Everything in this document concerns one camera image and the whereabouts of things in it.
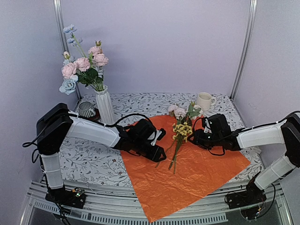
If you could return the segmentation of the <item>yellow small flower sprig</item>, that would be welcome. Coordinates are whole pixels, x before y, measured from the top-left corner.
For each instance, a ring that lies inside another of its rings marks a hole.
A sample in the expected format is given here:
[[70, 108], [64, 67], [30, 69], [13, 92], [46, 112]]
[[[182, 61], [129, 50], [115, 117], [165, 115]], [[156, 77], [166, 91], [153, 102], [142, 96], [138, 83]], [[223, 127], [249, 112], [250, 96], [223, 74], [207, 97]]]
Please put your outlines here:
[[177, 166], [177, 157], [179, 150], [183, 143], [188, 141], [188, 137], [192, 134], [192, 121], [188, 120], [179, 120], [176, 124], [173, 125], [173, 135], [174, 143], [176, 144], [174, 156], [172, 157], [171, 163], [169, 165], [169, 170], [173, 168], [173, 174], [176, 173]]

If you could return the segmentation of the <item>white rose flower stem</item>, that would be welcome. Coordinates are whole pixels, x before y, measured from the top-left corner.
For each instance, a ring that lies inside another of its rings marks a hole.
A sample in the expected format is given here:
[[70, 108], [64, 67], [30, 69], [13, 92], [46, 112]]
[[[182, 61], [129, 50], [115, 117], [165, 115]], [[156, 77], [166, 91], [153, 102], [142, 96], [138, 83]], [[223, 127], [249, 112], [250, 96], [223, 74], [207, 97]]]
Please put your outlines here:
[[192, 122], [200, 117], [203, 113], [202, 108], [193, 101], [190, 102], [188, 108], [185, 110], [188, 111], [187, 115]]

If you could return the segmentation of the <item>orange tissue paper sheet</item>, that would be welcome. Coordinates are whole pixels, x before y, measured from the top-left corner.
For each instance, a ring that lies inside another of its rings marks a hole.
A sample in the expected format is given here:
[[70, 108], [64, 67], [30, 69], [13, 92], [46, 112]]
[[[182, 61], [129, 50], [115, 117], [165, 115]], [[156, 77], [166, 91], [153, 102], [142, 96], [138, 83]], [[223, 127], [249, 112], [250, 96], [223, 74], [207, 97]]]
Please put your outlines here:
[[[173, 142], [172, 125], [176, 119], [169, 115], [151, 118], [157, 128], [166, 130], [158, 142], [165, 150]], [[181, 146], [176, 173], [168, 169], [175, 146], [166, 160], [156, 164], [144, 157], [121, 153], [127, 174], [138, 201], [150, 223], [169, 216], [204, 198], [238, 175], [250, 165], [239, 151], [228, 151], [223, 156], [211, 155], [190, 142]]]

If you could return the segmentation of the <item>white ribbed ceramic vase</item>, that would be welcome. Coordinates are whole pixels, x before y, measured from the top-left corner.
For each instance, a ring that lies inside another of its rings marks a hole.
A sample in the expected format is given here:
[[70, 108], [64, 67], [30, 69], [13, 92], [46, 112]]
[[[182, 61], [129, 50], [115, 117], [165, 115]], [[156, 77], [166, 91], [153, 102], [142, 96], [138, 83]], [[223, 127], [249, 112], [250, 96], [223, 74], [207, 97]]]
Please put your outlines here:
[[116, 122], [114, 117], [113, 105], [110, 93], [108, 92], [108, 87], [106, 85], [103, 85], [103, 87], [104, 90], [95, 91], [97, 108], [100, 113], [101, 121], [105, 124], [111, 125]]

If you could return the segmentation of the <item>pink rose flower stem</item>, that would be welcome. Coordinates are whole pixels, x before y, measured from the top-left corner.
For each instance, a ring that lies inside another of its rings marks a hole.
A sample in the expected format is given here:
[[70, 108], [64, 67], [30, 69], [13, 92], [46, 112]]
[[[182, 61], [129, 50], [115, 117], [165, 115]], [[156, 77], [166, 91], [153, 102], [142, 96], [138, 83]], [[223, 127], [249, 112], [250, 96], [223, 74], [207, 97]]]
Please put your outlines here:
[[104, 90], [104, 66], [106, 66], [109, 62], [109, 59], [105, 56], [102, 50], [102, 41], [96, 40], [95, 46], [91, 47], [88, 50], [88, 54], [92, 61], [92, 66], [97, 70], [98, 77], [92, 83], [93, 88], [96, 91]]

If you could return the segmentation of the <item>small blue flower stem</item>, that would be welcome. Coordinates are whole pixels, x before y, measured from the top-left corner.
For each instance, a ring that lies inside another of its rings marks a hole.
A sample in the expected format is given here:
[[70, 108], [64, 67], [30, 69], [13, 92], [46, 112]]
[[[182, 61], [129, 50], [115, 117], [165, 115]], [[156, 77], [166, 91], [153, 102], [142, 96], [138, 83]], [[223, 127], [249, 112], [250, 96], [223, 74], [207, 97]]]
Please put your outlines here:
[[83, 42], [83, 39], [75, 36], [76, 31], [77, 28], [73, 24], [63, 28], [63, 33], [69, 35], [67, 43], [73, 46], [79, 52], [81, 57], [87, 58], [89, 63], [91, 63], [90, 57], [85, 54], [85, 51], [82, 48], [81, 43]]

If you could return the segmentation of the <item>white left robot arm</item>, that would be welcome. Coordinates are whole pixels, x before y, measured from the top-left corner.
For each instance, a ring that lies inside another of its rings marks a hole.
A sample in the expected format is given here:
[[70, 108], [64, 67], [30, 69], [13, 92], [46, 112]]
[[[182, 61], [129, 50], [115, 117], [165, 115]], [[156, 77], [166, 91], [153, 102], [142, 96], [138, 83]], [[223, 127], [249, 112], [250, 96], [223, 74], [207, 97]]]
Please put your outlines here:
[[51, 195], [59, 203], [66, 203], [70, 194], [65, 190], [59, 163], [59, 152], [67, 138], [99, 143], [106, 147], [133, 152], [152, 162], [166, 159], [165, 150], [157, 145], [166, 134], [157, 129], [145, 115], [134, 125], [120, 126], [118, 122], [105, 124], [90, 121], [68, 109], [65, 103], [59, 103], [36, 123], [35, 143], [41, 156], [44, 173]]

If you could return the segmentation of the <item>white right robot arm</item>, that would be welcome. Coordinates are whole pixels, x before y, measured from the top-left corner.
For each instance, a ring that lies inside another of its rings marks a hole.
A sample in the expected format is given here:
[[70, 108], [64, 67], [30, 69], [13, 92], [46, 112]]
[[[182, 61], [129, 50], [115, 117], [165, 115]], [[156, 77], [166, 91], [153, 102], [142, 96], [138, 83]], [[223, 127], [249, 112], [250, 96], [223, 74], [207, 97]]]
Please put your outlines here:
[[202, 128], [192, 129], [187, 138], [192, 144], [205, 150], [221, 147], [223, 151], [240, 151], [252, 147], [283, 145], [284, 154], [270, 166], [255, 175], [247, 184], [242, 200], [253, 204], [261, 193], [275, 181], [300, 166], [300, 112], [294, 111], [283, 119], [250, 128], [231, 130], [223, 114], [201, 119]]

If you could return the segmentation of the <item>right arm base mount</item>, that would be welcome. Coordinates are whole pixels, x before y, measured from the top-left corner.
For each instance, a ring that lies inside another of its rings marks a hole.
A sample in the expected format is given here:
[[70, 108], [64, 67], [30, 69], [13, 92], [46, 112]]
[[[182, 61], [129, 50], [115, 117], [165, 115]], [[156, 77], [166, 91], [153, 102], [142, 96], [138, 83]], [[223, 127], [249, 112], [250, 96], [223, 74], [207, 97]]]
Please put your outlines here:
[[254, 208], [241, 210], [241, 215], [246, 220], [259, 218], [266, 200], [267, 198], [264, 191], [256, 186], [254, 180], [251, 180], [246, 185], [246, 190], [241, 192], [229, 192], [225, 196], [225, 203], [229, 206], [229, 209], [250, 206], [256, 203], [262, 204], [261, 206], [256, 206]]

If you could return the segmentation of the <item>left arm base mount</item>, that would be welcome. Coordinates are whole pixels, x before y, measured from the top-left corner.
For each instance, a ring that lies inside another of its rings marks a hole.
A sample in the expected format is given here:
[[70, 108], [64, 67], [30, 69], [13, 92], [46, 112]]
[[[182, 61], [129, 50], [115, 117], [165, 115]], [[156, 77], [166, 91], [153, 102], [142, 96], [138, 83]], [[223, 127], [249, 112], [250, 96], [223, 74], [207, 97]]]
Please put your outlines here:
[[83, 189], [77, 187], [73, 190], [67, 190], [64, 183], [57, 187], [51, 187], [47, 184], [47, 194], [45, 199], [59, 205], [83, 209], [86, 194]]

